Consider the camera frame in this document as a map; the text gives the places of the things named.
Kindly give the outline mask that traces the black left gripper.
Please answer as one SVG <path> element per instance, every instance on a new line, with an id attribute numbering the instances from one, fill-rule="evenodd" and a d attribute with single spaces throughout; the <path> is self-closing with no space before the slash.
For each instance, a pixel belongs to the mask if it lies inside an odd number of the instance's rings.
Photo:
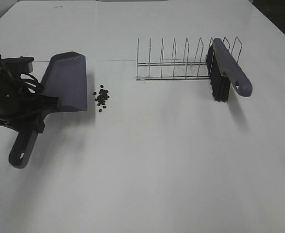
<path id="1" fill-rule="evenodd" d="M 0 55 L 0 118 L 12 118 L 27 111 L 28 104 L 35 100 L 34 109 L 42 114 L 60 111 L 58 97 L 37 95 L 39 81 L 30 73 L 12 73 L 2 62 Z M 43 133 L 45 124 L 41 114 L 15 120 L 0 120 L 0 126 L 21 132 L 24 128 Z"/>

